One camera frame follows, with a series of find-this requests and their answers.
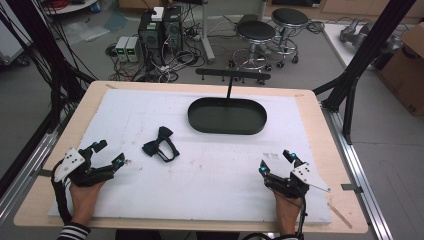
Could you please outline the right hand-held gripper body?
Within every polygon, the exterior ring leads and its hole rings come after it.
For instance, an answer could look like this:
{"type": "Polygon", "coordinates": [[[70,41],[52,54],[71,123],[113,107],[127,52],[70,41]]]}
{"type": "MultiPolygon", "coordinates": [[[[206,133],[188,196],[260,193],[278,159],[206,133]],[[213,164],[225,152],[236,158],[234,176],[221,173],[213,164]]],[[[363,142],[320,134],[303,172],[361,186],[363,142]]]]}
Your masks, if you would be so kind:
{"type": "Polygon", "coordinates": [[[277,176],[270,170],[270,174],[263,179],[264,185],[267,188],[287,198],[302,198],[309,191],[310,187],[315,187],[326,192],[331,191],[331,188],[321,178],[318,171],[313,169],[309,163],[304,163],[294,168],[286,178],[277,176]]]}

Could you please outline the black round stool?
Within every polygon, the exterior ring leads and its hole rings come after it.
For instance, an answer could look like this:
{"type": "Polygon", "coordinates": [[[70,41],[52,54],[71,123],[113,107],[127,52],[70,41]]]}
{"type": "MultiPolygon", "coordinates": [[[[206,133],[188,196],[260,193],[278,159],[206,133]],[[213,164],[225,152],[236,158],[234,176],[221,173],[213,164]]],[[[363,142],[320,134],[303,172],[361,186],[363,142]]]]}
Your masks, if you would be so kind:
{"type": "Polygon", "coordinates": [[[236,50],[229,59],[230,68],[271,71],[272,66],[264,53],[259,50],[271,42],[275,36],[275,30],[269,24],[258,20],[240,22],[236,26],[236,35],[249,43],[248,48],[236,50]]]}
{"type": "Polygon", "coordinates": [[[308,23],[308,17],[301,11],[291,8],[279,8],[271,14],[277,35],[273,40],[273,48],[282,59],[276,66],[282,68],[285,66],[285,60],[288,56],[292,57],[294,64],[298,63],[299,49],[293,41],[296,36],[308,23]]]}

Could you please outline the white foam mat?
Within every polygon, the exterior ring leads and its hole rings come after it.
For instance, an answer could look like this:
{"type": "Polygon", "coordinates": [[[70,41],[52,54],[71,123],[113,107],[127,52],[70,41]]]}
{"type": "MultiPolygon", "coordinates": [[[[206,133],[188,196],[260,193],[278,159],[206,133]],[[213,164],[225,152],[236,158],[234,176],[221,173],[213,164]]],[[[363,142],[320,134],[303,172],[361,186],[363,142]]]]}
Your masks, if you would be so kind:
{"type": "Polygon", "coordinates": [[[284,150],[314,161],[300,108],[294,97],[254,96],[267,112],[254,135],[201,133],[188,122],[195,93],[108,90],[80,142],[108,145],[92,158],[96,167],[123,153],[126,164],[101,190],[99,218],[272,222],[274,196],[258,168],[264,160],[272,173],[286,177],[293,166],[284,150]],[[165,126],[180,152],[165,163],[142,146],[165,126]]]}

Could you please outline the black bow tie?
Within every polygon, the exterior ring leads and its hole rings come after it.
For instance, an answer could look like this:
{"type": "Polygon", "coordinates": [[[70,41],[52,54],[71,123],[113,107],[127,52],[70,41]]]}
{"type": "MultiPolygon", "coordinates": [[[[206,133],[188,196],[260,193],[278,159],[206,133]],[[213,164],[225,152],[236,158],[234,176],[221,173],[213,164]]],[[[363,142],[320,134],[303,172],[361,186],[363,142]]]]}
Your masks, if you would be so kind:
{"type": "Polygon", "coordinates": [[[142,150],[145,154],[152,157],[158,155],[165,163],[172,162],[176,157],[180,155],[170,137],[173,135],[173,131],[165,126],[161,126],[158,130],[158,136],[155,140],[149,141],[142,146],[142,150]],[[173,156],[168,158],[165,153],[160,149],[160,144],[166,142],[171,148],[173,156]]]}

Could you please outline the grey power supply unit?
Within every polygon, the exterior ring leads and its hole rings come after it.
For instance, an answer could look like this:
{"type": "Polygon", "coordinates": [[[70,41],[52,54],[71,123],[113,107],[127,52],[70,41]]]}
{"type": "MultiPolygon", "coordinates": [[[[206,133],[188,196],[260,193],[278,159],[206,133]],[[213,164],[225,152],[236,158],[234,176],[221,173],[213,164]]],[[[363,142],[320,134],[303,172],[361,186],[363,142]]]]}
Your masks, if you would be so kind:
{"type": "Polygon", "coordinates": [[[140,45],[137,37],[130,37],[126,44],[126,52],[129,62],[138,62],[140,58],[140,45]]]}
{"type": "Polygon", "coordinates": [[[122,36],[119,38],[118,42],[115,45],[115,51],[120,62],[127,62],[128,57],[126,54],[126,45],[129,38],[127,36],[122,36]]]}

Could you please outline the clear plastic sheet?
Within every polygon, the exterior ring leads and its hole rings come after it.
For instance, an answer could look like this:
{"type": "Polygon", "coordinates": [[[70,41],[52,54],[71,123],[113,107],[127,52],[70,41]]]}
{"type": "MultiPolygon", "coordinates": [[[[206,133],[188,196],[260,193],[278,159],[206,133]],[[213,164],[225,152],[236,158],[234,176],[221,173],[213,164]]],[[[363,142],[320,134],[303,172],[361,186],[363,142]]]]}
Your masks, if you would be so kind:
{"type": "Polygon", "coordinates": [[[91,42],[109,33],[103,26],[90,27],[85,22],[75,22],[64,26],[65,36],[70,45],[79,42],[91,42]]]}

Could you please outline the grey robot part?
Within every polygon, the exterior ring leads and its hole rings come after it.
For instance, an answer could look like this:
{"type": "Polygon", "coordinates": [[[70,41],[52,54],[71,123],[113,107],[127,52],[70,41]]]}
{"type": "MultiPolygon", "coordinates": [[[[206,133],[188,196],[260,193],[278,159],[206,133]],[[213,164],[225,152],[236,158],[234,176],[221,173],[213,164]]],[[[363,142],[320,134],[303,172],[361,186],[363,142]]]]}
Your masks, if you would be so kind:
{"type": "Polygon", "coordinates": [[[365,38],[370,33],[373,24],[366,23],[361,27],[359,32],[356,32],[356,27],[359,22],[360,20],[355,18],[347,27],[340,31],[339,39],[341,42],[350,42],[355,47],[359,47],[364,42],[365,38]]]}

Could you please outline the round white table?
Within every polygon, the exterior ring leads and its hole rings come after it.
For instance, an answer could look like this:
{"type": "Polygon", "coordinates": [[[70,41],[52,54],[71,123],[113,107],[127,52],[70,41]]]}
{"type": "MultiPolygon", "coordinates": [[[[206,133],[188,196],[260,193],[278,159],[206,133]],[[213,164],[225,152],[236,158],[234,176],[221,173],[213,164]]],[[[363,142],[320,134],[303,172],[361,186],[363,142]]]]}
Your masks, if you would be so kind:
{"type": "Polygon", "coordinates": [[[83,4],[71,4],[68,3],[63,8],[50,8],[50,7],[44,7],[43,10],[48,15],[57,15],[57,14],[65,14],[65,13],[71,13],[75,11],[79,11],[82,9],[86,9],[91,7],[93,4],[97,4],[98,0],[84,0],[83,4]]]}

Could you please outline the aluminium rail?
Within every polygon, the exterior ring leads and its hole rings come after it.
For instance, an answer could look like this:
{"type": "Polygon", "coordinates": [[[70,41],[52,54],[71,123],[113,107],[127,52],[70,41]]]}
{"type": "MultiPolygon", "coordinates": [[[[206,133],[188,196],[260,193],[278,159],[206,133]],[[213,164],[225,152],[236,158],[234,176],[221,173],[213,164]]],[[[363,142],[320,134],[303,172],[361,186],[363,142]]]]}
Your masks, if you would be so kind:
{"type": "Polygon", "coordinates": [[[338,112],[330,112],[324,107],[321,107],[321,109],[330,130],[335,135],[336,143],[341,149],[342,160],[351,178],[351,186],[365,212],[367,224],[372,228],[377,240],[394,240],[356,150],[342,133],[342,117],[338,112]]]}
{"type": "Polygon", "coordinates": [[[47,157],[58,141],[57,133],[47,133],[22,157],[24,164],[0,198],[0,227],[7,221],[15,205],[38,176],[47,157]]]}

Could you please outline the white cabinet on wheels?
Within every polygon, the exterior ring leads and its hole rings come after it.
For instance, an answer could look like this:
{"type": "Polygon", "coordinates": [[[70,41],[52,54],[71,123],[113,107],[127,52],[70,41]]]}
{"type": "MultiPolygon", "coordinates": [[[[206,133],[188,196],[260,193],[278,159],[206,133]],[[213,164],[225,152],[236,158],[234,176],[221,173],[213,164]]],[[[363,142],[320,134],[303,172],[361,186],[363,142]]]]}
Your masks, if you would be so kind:
{"type": "MultiPolygon", "coordinates": [[[[27,46],[31,45],[29,35],[6,0],[0,0],[0,17],[4,17],[6,22],[11,24],[13,30],[27,46]]],[[[18,39],[6,27],[5,23],[0,20],[0,65],[10,65],[23,52],[24,49],[18,39]]]]}

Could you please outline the black oval tray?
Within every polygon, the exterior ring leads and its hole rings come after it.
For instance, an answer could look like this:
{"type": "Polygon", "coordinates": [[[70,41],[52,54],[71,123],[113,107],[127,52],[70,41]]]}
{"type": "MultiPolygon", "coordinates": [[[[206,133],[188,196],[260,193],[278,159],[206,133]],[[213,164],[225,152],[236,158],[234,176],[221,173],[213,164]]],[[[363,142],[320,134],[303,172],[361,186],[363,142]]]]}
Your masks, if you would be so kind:
{"type": "Polygon", "coordinates": [[[267,112],[250,99],[205,97],[191,103],[188,122],[203,133],[254,135],[264,128],[267,112]]]}

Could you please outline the grey table leg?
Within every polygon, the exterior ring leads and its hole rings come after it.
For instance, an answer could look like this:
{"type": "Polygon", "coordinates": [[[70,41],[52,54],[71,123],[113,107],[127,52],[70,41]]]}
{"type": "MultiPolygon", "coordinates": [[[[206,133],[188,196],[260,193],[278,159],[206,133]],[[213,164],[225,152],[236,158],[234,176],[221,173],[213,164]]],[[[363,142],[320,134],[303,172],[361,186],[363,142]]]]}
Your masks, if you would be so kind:
{"type": "Polygon", "coordinates": [[[207,63],[212,64],[215,62],[216,57],[211,47],[209,38],[208,38],[208,0],[201,0],[202,4],[202,14],[201,14],[201,22],[202,22],[202,33],[201,33],[201,42],[206,54],[207,63]]]}

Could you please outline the white box with black device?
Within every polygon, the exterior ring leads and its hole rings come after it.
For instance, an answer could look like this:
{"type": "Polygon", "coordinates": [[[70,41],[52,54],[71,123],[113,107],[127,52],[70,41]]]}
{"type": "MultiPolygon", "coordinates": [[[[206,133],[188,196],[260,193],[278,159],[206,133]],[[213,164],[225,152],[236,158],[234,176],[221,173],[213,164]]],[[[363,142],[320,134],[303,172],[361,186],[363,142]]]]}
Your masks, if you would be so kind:
{"type": "Polygon", "coordinates": [[[164,8],[163,7],[154,7],[146,11],[147,15],[153,22],[161,22],[164,17],[164,8]]]}

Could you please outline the black computer tower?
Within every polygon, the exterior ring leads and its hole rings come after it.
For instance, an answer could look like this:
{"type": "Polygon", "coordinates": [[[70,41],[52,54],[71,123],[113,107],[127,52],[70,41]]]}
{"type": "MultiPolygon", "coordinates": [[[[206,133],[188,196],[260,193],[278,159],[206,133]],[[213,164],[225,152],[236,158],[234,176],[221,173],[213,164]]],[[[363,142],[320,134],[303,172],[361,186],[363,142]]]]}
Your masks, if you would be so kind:
{"type": "Polygon", "coordinates": [[[164,28],[161,21],[151,19],[152,11],[146,11],[141,16],[138,36],[146,65],[163,65],[162,47],[164,43],[164,28]]]}
{"type": "Polygon", "coordinates": [[[163,18],[166,43],[174,52],[179,52],[183,49],[181,14],[182,8],[174,6],[165,11],[163,18]]]}

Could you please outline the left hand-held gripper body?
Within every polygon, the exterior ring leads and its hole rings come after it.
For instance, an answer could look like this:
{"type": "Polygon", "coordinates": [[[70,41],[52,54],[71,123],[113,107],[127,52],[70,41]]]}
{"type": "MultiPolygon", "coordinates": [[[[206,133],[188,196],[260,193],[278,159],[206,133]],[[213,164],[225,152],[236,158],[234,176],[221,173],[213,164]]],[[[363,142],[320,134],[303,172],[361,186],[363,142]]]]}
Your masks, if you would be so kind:
{"type": "Polygon", "coordinates": [[[71,148],[59,166],[54,170],[53,182],[59,183],[70,179],[78,187],[91,187],[97,183],[112,179],[115,174],[113,165],[94,168],[91,157],[95,151],[92,147],[76,150],[71,148]]]}

